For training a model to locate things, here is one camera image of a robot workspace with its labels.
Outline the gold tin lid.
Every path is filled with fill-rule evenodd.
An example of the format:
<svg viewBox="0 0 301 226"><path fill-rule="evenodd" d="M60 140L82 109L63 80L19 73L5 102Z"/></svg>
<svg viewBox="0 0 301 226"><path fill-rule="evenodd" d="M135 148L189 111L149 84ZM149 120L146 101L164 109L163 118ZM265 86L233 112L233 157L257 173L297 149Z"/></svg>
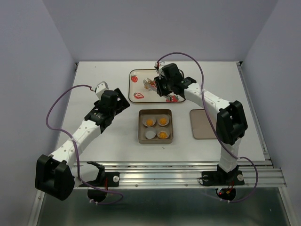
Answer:
<svg viewBox="0 0 301 226"><path fill-rule="evenodd" d="M190 111L190 124L192 135L197 140L216 139L210 126L205 110L193 109Z"/></svg>

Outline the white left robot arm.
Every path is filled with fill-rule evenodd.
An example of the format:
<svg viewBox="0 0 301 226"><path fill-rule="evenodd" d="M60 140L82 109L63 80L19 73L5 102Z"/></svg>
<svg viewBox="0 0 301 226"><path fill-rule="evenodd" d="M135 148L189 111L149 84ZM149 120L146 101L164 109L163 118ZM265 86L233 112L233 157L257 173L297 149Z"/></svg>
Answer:
<svg viewBox="0 0 301 226"><path fill-rule="evenodd" d="M130 106L119 88L109 90L105 82L98 84L94 92L98 100L78 129L73 134L59 129L68 140L50 155L37 159L36 189L61 201L67 199L74 188L85 185L100 192L100 196L90 201L103 205L110 193L108 187L119 186L118 172L106 173L105 167L95 161L80 165L79 156L83 151L111 125L115 116Z"/></svg>

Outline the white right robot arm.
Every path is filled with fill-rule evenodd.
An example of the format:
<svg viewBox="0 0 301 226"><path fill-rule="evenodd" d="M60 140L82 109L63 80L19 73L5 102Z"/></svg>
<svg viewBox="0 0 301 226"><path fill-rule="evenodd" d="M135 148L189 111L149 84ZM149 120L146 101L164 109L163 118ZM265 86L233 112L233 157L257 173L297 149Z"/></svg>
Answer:
<svg viewBox="0 0 301 226"><path fill-rule="evenodd" d="M174 93L189 100L205 111L214 135L221 145L220 160L215 171L201 173L203 186L227 186L238 180L238 150L248 128L245 112L239 101L230 102L205 90L195 79L184 77L175 63L155 63L157 77L154 78L157 94L167 97Z"/></svg>

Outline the gold square tin box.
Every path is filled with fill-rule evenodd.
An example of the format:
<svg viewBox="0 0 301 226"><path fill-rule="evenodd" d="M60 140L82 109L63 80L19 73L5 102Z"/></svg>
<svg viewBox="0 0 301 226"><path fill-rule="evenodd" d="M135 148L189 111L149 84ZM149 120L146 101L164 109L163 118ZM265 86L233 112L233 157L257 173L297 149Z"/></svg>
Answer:
<svg viewBox="0 0 301 226"><path fill-rule="evenodd" d="M155 136L153 139L146 139L144 132L147 127L145 127L142 123L142 117L143 116L153 116L157 118L159 115L168 115L169 116L169 124L167 126L159 126L158 123L153 126L153 128L166 128L170 132L170 136L168 139L159 139L157 136ZM171 144L174 138L174 132L173 132L173 118L172 118L172 112L170 109L144 109L139 111L139 117L138 117L138 140L140 144Z"/></svg>

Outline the metal food tongs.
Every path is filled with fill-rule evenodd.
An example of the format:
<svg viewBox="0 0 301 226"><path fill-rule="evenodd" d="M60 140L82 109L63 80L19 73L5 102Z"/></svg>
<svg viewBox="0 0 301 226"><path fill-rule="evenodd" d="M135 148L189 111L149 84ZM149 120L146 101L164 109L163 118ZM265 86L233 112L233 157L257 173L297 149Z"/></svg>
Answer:
<svg viewBox="0 0 301 226"><path fill-rule="evenodd" d="M151 89L151 90L155 91L156 93L158 93L157 92L157 88L151 85L150 79L143 80L143 85L144 85L145 88ZM166 100L170 100L170 101L172 100L172 96L171 95L162 96L162 97L164 97Z"/></svg>

